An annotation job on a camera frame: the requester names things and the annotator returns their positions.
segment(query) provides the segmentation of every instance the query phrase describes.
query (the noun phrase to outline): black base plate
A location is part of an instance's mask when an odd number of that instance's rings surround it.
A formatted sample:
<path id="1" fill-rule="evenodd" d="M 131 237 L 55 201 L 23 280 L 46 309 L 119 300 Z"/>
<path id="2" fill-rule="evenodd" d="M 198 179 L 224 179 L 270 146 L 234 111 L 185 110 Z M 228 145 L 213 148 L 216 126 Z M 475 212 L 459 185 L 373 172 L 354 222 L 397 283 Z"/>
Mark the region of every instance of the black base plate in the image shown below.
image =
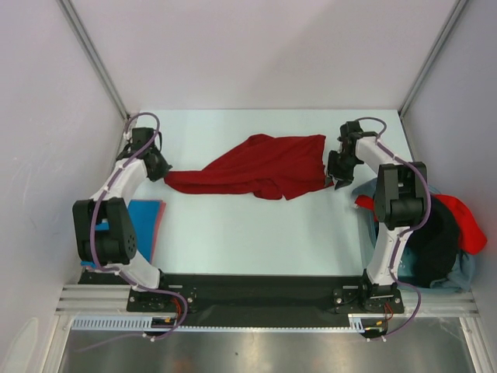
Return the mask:
<path id="1" fill-rule="evenodd" d="M 183 325 L 238 328 L 313 328 L 347 327 L 347 313 L 370 313 L 337 306 L 334 289 L 358 287 L 361 276 L 231 276 L 165 274 L 164 282 L 181 285 L 169 290 L 179 292 L 189 302 L 188 316 Z M 85 274 L 80 284 L 108 284 L 119 280 L 113 274 Z M 129 312 L 174 312 L 176 307 L 168 296 L 131 291 L 133 302 Z M 395 313 L 404 307 L 391 303 Z M 384 314 L 374 308 L 375 313 Z"/>
<path id="2" fill-rule="evenodd" d="M 188 302 L 188 312 L 195 312 L 196 294 L 194 288 L 187 287 L 168 290 L 181 294 Z M 171 298 L 171 295 L 131 289 L 127 299 L 126 310 L 128 312 L 176 312 L 176 306 L 171 302 Z"/>
<path id="3" fill-rule="evenodd" d="M 333 311 L 337 314 L 349 313 L 374 313 L 384 314 L 385 303 L 388 303 L 396 314 L 404 313 L 401 292 L 396 289 L 392 298 L 367 299 L 364 304 L 360 302 L 359 288 L 337 288 L 333 291 Z"/>

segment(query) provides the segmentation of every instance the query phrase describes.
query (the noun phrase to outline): white table surface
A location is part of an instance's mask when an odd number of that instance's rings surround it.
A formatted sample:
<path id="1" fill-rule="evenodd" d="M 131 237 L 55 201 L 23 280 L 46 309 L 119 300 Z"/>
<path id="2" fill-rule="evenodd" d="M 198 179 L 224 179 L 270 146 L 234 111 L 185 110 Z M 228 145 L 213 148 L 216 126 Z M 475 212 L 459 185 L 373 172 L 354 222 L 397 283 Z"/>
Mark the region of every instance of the white table surface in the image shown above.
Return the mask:
<path id="1" fill-rule="evenodd" d="M 252 134 L 326 136 L 338 149 L 339 127 L 373 116 L 385 120 L 384 144 L 411 156 L 395 110 L 152 110 L 161 120 L 162 154 L 174 170 L 202 169 Z M 141 117 L 138 126 L 155 121 Z M 381 124 L 361 122 L 365 131 Z M 189 195 L 161 180 L 145 181 L 135 199 L 166 203 L 153 264 L 176 274 L 362 274 L 371 251 L 363 211 L 353 208 L 353 188 L 375 177 L 357 166 L 353 185 L 320 190 L 293 200 L 262 200 L 253 194 Z"/>

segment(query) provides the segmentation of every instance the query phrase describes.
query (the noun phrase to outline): metal floor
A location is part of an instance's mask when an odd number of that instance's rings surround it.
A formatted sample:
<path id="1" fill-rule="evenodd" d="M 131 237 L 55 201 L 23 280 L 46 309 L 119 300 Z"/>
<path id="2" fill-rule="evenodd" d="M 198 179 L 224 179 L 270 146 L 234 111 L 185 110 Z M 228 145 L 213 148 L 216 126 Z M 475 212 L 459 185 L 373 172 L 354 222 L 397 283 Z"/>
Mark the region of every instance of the metal floor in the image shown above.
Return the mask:
<path id="1" fill-rule="evenodd" d="M 75 349 L 116 332 L 72 331 L 59 373 L 336 372 L 471 373 L 459 319 L 417 319 L 387 343 L 345 333 L 174 333 Z"/>

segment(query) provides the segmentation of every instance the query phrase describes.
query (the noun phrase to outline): blue cloth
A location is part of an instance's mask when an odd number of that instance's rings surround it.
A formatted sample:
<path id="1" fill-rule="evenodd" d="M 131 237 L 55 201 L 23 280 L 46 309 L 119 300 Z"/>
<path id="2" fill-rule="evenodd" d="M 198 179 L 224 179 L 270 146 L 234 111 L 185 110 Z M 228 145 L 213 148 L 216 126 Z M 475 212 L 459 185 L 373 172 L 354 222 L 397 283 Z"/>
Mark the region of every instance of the blue cloth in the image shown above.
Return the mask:
<path id="1" fill-rule="evenodd" d="M 363 185 L 358 186 L 353 190 L 352 196 L 355 200 L 359 195 L 368 197 L 374 196 L 376 190 L 376 179 L 372 179 Z M 433 186 L 429 186 L 430 193 L 440 194 Z M 374 221 L 374 213 L 365 210 L 367 214 L 368 232 L 373 243 L 376 245 L 378 234 L 378 223 Z M 416 285 L 412 268 L 416 261 L 416 255 L 406 246 L 401 258 L 401 264 L 398 266 L 398 278 L 401 281 Z M 432 281 L 429 288 L 419 288 L 425 293 L 441 293 L 446 294 L 455 291 L 469 291 L 471 282 L 476 271 L 474 257 L 463 250 L 460 250 L 456 257 L 452 271 L 443 278 L 437 281 Z"/>
<path id="2" fill-rule="evenodd" d="M 137 235 L 138 251 L 148 261 L 152 261 L 155 222 L 161 210 L 159 200 L 132 200 L 127 207 L 131 222 Z M 106 231 L 109 223 L 101 223 L 96 226 L 97 231 Z M 94 263 L 81 262 L 82 266 L 95 267 Z"/>

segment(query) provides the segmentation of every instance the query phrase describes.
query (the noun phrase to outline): metal frame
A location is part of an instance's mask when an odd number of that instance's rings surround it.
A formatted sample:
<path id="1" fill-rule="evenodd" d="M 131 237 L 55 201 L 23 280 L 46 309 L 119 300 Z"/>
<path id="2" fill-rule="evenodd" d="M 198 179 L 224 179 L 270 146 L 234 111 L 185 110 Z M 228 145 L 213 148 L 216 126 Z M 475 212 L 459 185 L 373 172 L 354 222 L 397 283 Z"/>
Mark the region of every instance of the metal frame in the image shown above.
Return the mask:
<path id="1" fill-rule="evenodd" d="M 42 373 L 57 373 L 64 356 L 65 345 L 74 322 L 76 329 L 114 329 L 136 331 L 132 322 L 154 315 L 164 316 L 164 313 L 136 313 L 126 310 L 129 297 L 129 285 L 66 285 L 61 293 L 60 301 L 55 312 L 57 325 L 51 338 L 50 348 L 43 366 Z M 396 315 L 406 318 L 412 314 L 417 302 L 417 295 L 411 291 L 403 291 L 405 314 Z M 349 315 L 350 327 L 339 328 L 207 328 L 180 327 L 181 332 L 250 332 L 250 333 L 360 333 L 363 330 L 360 318 L 374 317 L 370 314 Z M 487 340 L 481 324 L 478 308 L 473 294 L 456 293 L 452 295 L 423 295 L 422 307 L 416 317 L 445 318 L 458 317 L 463 328 L 468 350 L 471 354 L 477 373 L 495 371 L 495 360 L 491 351 L 487 350 Z M 105 321 L 113 320 L 115 328 Z"/>
<path id="2" fill-rule="evenodd" d="M 495 357 L 487 348 L 488 341 L 481 319 L 460 318 L 460 321 L 476 373 L 495 371 Z"/>
<path id="3" fill-rule="evenodd" d="M 120 94 L 113 83 L 113 80 L 110 78 L 110 74 L 103 64 L 102 58 L 100 57 L 99 52 L 96 50 L 95 44 L 90 38 L 88 31 L 86 30 L 85 25 L 81 20 L 81 17 L 79 16 L 74 4 L 72 3 L 72 0 L 57 0 L 57 3 L 61 7 L 66 20 L 69 23 L 69 26 L 71 26 L 76 39 L 78 39 L 82 50 L 88 57 L 90 64 L 99 77 L 99 80 L 102 83 L 103 88 L 109 95 L 109 98 L 112 101 L 113 105 L 116 107 L 117 112 L 123 118 L 123 120 L 126 120 L 128 118 L 128 111 L 124 106 L 124 102 L 121 99 Z"/>
<path id="4" fill-rule="evenodd" d="M 438 34 L 432 49 L 428 53 L 428 57 L 425 59 L 425 62 L 423 63 L 418 76 L 416 77 L 413 85 L 411 86 L 407 96 L 405 97 L 404 102 L 402 103 L 398 111 L 401 120 L 405 117 L 405 114 L 409 110 L 409 107 L 414 101 L 414 98 L 421 89 L 422 84 L 426 80 L 436 60 L 440 56 L 440 52 L 442 51 L 445 44 L 447 44 L 447 41 L 449 40 L 450 35 L 452 35 L 452 32 L 454 31 L 457 25 L 457 22 L 463 15 L 464 10 L 467 8 L 470 2 L 471 0 L 457 0 L 456 4 L 452 8 L 452 11 L 448 16 L 447 21 L 445 22 L 440 33 Z"/>
<path id="5" fill-rule="evenodd" d="M 65 345 L 68 342 L 69 333 L 71 332 L 74 316 L 62 315 L 56 317 L 55 329 L 50 338 L 49 349 L 40 373 L 58 373 L 62 357 L 64 356 Z"/>
<path id="6" fill-rule="evenodd" d="M 164 313 L 139 313 L 126 310 L 130 285 L 66 285 L 57 305 L 56 315 L 164 315 Z M 405 313 L 395 317 L 408 317 L 417 303 L 417 295 L 403 291 Z M 372 317 L 373 314 L 352 314 L 352 317 Z M 478 318 L 478 308 L 473 294 L 449 295 L 424 294 L 416 317 Z"/>

